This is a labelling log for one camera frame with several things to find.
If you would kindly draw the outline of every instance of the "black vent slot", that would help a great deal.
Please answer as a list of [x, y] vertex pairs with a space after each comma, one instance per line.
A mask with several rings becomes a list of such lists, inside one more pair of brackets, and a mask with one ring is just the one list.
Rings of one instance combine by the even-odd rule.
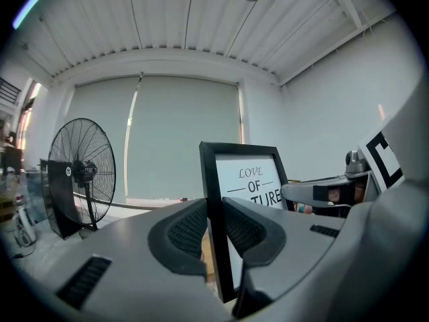
[[337, 237], [338, 234], [340, 233], [340, 231], [337, 229], [328, 228], [328, 227], [324, 227], [323, 225], [317, 225], [317, 224], [312, 225], [310, 230], [314, 231], [315, 233], [321, 233], [323, 235], [331, 236], [331, 237]]
[[72, 307], [79, 309], [111, 262], [109, 259], [93, 256], [57, 293], [57, 296]]

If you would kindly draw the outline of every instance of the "roller blind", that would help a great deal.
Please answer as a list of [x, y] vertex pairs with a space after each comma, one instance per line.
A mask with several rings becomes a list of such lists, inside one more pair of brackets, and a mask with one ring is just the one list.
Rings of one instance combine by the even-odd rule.
[[129, 133], [128, 197], [203, 197], [198, 146], [240, 142], [237, 87], [143, 77]]
[[131, 101], [138, 78], [118, 78], [76, 88], [66, 122], [75, 118], [95, 121], [106, 132], [116, 162], [116, 189], [113, 201], [125, 203], [123, 156]]

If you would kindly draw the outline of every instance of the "ceiling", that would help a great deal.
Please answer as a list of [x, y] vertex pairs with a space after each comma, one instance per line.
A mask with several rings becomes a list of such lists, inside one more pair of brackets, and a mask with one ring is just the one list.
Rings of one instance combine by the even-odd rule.
[[181, 48], [283, 84], [393, 12], [386, 0], [41, 0], [14, 42], [52, 78], [101, 56]]

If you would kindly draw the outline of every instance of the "fan stand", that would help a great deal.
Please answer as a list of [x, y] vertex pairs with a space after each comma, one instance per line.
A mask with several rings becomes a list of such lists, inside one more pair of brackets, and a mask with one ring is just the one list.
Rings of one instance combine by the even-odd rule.
[[94, 231], [98, 230], [97, 222], [95, 221], [95, 218], [94, 218], [93, 205], [91, 203], [89, 182], [84, 183], [84, 188], [85, 188], [86, 203], [88, 205], [89, 218], [91, 220], [92, 225], [85, 225], [79, 231], [79, 235], [82, 239], [86, 239], [87, 237], [91, 236], [94, 233]]

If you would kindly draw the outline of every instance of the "black picture frame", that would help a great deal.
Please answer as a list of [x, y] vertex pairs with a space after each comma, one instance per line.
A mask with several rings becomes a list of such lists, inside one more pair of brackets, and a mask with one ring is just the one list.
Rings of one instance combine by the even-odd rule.
[[[207, 200], [208, 228], [214, 273], [219, 298], [225, 303], [237, 298], [237, 291], [233, 284], [227, 233], [223, 219], [222, 196], [216, 165], [217, 154], [272, 155], [280, 183], [282, 185], [287, 184], [288, 177], [276, 147], [232, 143], [200, 143], [202, 187]], [[293, 202], [291, 201], [284, 201], [283, 206], [284, 209], [294, 211]]]

